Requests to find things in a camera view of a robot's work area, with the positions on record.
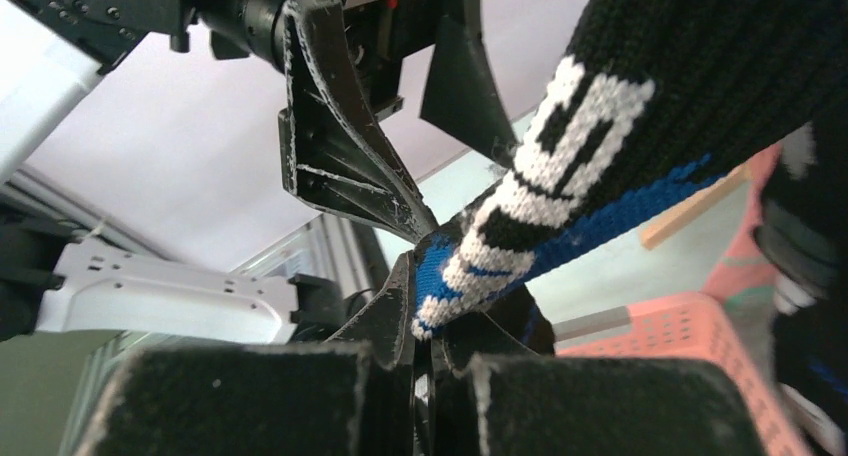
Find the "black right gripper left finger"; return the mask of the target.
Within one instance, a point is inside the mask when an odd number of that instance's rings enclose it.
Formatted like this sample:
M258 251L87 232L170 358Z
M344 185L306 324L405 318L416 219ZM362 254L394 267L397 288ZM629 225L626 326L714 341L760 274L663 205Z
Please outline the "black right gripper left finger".
M410 324L415 311L411 251L396 260L382 289L328 341L368 343L383 367L411 366L415 338Z

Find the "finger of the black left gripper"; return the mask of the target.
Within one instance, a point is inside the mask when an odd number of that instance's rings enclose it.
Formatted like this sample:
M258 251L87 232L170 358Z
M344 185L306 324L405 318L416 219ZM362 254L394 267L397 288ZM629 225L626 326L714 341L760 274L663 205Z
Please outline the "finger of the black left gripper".
M517 138L475 27L441 18L420 118L495 164L512 167Z

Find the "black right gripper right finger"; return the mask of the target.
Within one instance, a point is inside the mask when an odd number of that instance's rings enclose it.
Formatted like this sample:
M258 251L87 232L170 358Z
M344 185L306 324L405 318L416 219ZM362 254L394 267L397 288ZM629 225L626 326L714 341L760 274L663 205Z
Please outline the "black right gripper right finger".
M552 355L554 345L552 324L521 285L488 309L448 323L433 339L433 372L459 373L476 354Z

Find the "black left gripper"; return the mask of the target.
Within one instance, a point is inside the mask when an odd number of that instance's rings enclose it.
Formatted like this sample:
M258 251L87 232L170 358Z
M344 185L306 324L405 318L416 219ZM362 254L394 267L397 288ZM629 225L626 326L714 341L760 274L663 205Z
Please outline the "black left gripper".
M283 186L306 205L415 243L437 227L373 113L403 60L434 51L448 16L481 34L481 0L9 0L113 71L151 33L185 53L202 23L219 60L261 58L287 77Z

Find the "black blue white sock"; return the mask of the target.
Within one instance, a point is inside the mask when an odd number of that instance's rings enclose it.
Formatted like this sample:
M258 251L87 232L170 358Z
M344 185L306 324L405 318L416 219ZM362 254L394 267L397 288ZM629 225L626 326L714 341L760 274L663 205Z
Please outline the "black blue white sock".
M511 168L423 243L427 340L711 185L847 91L847 0L589 0Z

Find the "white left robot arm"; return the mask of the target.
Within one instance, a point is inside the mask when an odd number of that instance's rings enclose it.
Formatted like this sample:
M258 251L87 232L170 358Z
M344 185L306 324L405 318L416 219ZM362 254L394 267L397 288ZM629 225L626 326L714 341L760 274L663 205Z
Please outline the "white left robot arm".
M257 56L286 78L285 190L320 211L418 242L436 220L381 129L403 60L433 48L420 116L500 165L516 139L488 64L481 0L7 0L93 58L97 75L150 33L219 60ZM37 214L1 220L1 336L130 330L247 344L337 327L330 284L249 279L135 255Z

